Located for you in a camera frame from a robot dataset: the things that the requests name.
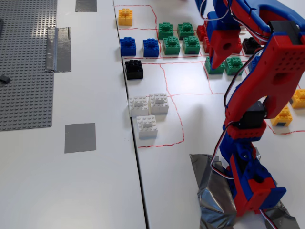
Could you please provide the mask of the red fixed gripper finger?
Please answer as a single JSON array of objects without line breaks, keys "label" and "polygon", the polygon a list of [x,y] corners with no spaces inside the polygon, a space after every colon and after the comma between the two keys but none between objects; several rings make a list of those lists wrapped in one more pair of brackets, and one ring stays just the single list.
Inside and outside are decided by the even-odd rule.
[{"label": "red fixed gripper finger", "polygon": [[222,54],[210,54],[210,66],[212,69],[217,69],[227,58],[226,55]]}]

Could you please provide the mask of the red and blue gripper body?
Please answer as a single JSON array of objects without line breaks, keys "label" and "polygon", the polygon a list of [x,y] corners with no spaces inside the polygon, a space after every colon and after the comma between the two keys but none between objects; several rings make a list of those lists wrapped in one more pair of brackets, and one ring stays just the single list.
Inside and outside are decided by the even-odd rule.
[{"label": "red and blue gripper body", "polygon": [[238,45],[240,34],[240,26],[228,14],[223,19],[217,20],[215,11],[208,13],[208,19],[213,19],[207,22],[207,37],[210,43],[210,57],[223,57],[232,54]]}]

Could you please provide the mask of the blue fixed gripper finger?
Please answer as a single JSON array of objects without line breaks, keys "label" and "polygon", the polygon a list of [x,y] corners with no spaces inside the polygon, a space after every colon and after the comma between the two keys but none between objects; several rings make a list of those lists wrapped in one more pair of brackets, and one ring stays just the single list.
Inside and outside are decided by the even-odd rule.
[{"label": "blue fixed gripper finger", "polygon": [[207,5],[207,0],[195,0],[195,3],[199,13],[204,14]]}]

